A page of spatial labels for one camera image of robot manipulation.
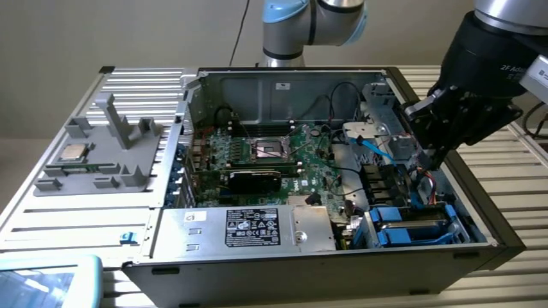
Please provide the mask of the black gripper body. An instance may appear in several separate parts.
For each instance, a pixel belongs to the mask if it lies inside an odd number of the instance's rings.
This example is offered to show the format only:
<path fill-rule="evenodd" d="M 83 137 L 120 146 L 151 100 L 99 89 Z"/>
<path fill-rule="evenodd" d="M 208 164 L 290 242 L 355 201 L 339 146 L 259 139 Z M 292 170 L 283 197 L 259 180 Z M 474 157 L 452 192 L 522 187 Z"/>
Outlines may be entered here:
<path fill-rule="evenodd" d="M 442 61 L 439 80 L 430 90 L 435 106 L 503 106 L 526 93 L 520 79 L 536 59 L 536 36 L 494 27 L 475 11 L 462 20 Z"/>

